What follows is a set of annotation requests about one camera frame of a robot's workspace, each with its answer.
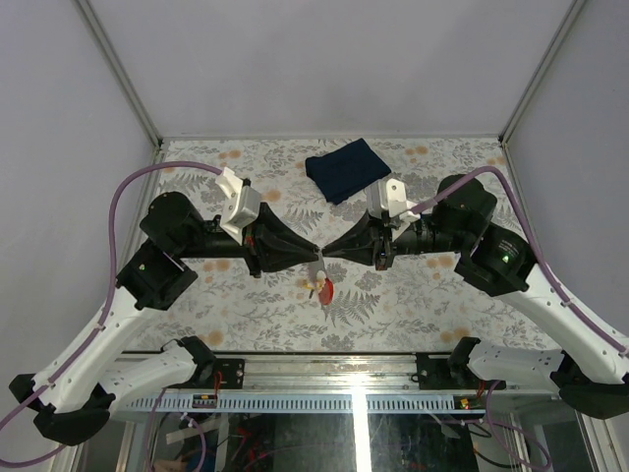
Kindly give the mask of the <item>key with yellow tag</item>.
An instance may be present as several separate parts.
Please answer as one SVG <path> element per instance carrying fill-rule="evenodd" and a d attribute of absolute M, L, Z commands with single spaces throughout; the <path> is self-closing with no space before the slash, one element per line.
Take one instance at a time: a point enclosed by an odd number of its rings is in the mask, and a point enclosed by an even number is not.
<path fill-rule="evenodd" d="M 307 280 L 304 282 L 303 287 L 309 291 L 309 298 L 312 299 L 315 294 L 320 291 L 320 284 L 318 281 Z"/>

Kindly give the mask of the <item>steel key holder red handle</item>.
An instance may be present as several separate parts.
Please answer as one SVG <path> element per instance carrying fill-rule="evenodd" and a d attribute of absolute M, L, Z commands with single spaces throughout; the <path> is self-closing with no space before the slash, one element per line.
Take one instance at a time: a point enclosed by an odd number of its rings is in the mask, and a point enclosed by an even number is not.
<path fill-rule="evenodd" d="M 318 281 L 320 284 L 319 293 L 315 294 L 312 299 L 309 299 L 317 300 L 322 307 L 328 307 L 333 301 L 335 288 L 323 260 L 309 263 L 308 275 L 308 280 Z"/>

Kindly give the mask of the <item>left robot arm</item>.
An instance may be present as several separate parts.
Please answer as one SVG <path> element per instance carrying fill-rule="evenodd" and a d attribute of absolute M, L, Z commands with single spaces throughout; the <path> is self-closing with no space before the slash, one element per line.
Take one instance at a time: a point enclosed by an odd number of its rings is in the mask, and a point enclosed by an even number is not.
<path fill-rule="evenodd" d="M 237 242 L 202 218 L 179 192 L 158 196 L 141 229 L 147 239 L 115 277 L 106 314 L 97 315 L 47 369 L 21 374 L 9 389 L 34 411 L 33 423 L 47 439 L 72 446 L 99 432 L 128 403 L 165 387 L 214 387 L 216 358 L 194 335 L 135 367 L 115 370 L 114 361 L 159 312 L 167 311 L 197 280 L 187 259 L 242 259 L 259 277 L 317 259 L 315 244 L 286 226 L 262 203 Z"/>

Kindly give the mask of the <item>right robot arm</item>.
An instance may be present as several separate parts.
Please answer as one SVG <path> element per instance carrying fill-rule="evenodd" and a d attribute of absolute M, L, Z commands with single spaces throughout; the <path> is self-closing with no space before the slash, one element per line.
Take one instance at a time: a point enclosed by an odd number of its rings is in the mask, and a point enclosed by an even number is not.
<path fill-rule="evenodd" d="M 395 179 L 371 184 L 367 194 L 363 217 L 324 247 L 325 256 L 387 270 L 401 256 L 456 253 L 464 282 L 518 310 L 558 345 L 511 348 L 464 336 L 445 367 L 428 370 L 430 385 L 503 382 L 554 393 L 593 418 L 627 413 L 627 336 L 563 288 L 526 239 L 492 222 L 497 199 L 479 180 L 444 178 L 430 213 L 407 201 Z"/>

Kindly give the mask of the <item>folded dark blue cloth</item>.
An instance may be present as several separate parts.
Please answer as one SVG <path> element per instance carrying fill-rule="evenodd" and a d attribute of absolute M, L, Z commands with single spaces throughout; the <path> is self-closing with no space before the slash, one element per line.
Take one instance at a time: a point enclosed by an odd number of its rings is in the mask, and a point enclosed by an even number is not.
<path fill-rule="evenodd" d="M 340 205 L 370 184 L 391 173 L 390 167 L 358 139 L 323 156 L 305 160 L 306 175 L 314 181 L 325 200 Z"/>

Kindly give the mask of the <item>aluminium table edge rail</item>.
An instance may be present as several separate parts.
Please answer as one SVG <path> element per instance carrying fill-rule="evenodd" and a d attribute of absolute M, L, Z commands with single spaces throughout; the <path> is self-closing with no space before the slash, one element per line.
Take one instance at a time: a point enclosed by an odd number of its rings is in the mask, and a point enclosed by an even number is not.
<path fill-rule="evenodd" d="M 243 392 L 320 392 L 331 393 L 363 386 L 376 393 L 402 390 L 426 392 L 475 393 L 481 386 L 499 380 L 502 388 L 553 391 L 554 383 L 542 379 L 559 367 L 558 351 L 526 354 L 520 367 L 507 364 L 513 349 L 496 348 L 488 352 L 483 365 L 492 361 L 494 370 L 485 382 L 469 371 L 453 374 L 447 353 L 215 353 L 227 389 Z"/>

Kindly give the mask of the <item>right aluminium frame post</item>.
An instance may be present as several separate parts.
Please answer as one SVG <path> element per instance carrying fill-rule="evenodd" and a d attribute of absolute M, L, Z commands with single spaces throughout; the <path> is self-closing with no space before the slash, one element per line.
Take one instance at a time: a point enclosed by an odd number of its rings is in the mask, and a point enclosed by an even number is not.
<path fill-rule="evenodd" d="M 505 126 L 498 135 L 498 141 L 504 147 L 514 135 L 517 126 L 521 122 L 524 114 L 529 108 L 530 102 L 535 97 L 538 88 L 541 86 L 547 72 L 549 71 L 554 59 L 561 50 L 561 47 L 575 24 L 579 20 L 584 8 L 589 4 L 588 0 L 573 0 L 567 12 L 563 16 L 558 28 L 553 34 L 548 46 L 546 47 L 541 60 L 535 68 L 533 75 L 528 80 L 524 91 L 522 92 L 517 104 L 510 114 Z"/>

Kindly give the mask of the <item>aluminium frame post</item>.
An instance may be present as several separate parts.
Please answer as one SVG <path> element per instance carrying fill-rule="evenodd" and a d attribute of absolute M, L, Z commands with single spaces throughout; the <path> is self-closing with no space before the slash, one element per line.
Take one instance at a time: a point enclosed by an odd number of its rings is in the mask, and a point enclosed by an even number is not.
<path fill-rule="evenodd" d="M 99 19 L 92 3 L 88 0 L 73 0 L 73 6 L 92 37 L 105 65 L 123 94 L 129 108 L 136 117 L 147 140 L 153 148 L 161 148 L 163 137 L 149 116 L 125 66 L 123 65 L 109 34 Z"/>
<path fill-rule="evenodd" d="M 505 126 L 498 135 L 498 141 L 504 147 L 514 135 L 517 126 L 521 122 L 524 114 L 529 108 L 530 102 L 535 97 L 538 88 L 541 86 L 547 72 L 549 71 L 554 59 L 561 50 L 561 47 L 575 24 L 579 20 L 584 8 L 589 4 L 588 0 L 573 0 L 567 12 L 563 16 L 558 28 L 553 34 L 548 46 L 546 47 L 541 60 L 535 68 L 533 75 L 528 80 L 524 91 L 522 92 L 517 104 L 510 114 Z"/>

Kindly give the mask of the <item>left aluminium frame post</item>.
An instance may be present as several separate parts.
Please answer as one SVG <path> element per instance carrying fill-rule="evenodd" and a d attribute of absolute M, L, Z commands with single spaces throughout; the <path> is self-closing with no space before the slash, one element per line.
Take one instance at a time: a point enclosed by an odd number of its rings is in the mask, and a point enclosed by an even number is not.
<path fill-rule="evenodd" d="M 163 137 L 149 116 L 125 66 L 123 65 L 109 34 L 99 19 L 92 3 L 88 0 L 73 0 L 73 6 L 92 37 L 105 65 L 123 94 L 129 108 L 136 117 L 147 140 L 153 148 L 161 148 Z"/>

